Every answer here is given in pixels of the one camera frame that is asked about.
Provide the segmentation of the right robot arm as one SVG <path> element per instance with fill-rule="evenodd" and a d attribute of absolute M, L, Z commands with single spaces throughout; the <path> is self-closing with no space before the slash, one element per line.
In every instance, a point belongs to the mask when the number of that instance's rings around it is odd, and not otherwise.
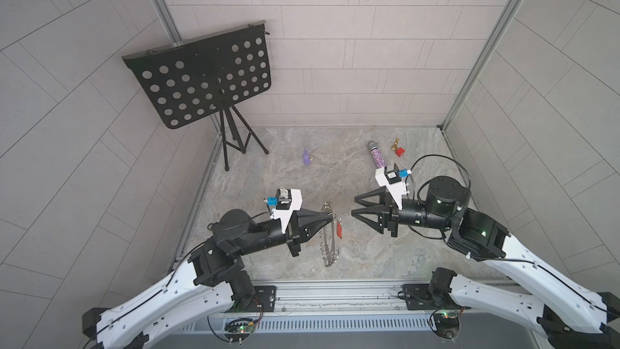
<path fill-rule="evenodd" d="M 570 280 L 505 226 L 468 208 L 470 192 L 456 179 L 439 176 L 425 185 L 424 200 L 409 200 L 405 182 L 389 179 L 383 187 L 356 196 L 360 207 L 351 215 L 378 233 L 388 230 L 392 237 L 400 226 L 437 229 L 450 249 L 496 269 L 526 291 L 494 288 L 438 268 L 428 287 L 436 310 L 485 311 L 529 328 L 554 348 L 619 346 L 619 333 L 610 326 L 619 317 L 618 297 Z"/>

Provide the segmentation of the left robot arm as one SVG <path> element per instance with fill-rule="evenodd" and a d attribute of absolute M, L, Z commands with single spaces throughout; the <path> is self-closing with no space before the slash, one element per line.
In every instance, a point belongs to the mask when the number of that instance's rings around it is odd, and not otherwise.
<path fill-rule="evenodd" d="M 283 229 L 279 219 L 256 222 L 233 209 L 171 274 L 117 307 L 85 312 L 82 333 L 93 348 L 150 348 L 200 318 L 243 310 L 255 297 L 243 256 L 280 245 L 297 256 L 333 219 L 332 213 L 301 208 Z"/>

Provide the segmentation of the metal disc with key rings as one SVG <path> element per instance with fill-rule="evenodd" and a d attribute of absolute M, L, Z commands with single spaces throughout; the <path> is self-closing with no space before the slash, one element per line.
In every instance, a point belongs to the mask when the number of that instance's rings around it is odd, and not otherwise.
<path fill-rule="evenodd" d="M 321 230 L 321 253 L 323 263 L 326 268 L 329 268 L 334 265 L 339 257 L 339 251 L 336 247 L 337 218 L 334 216 L 332 203 L 330 201 L 324 202 L 321 211 L 331 216 L 331 223 Z"/>

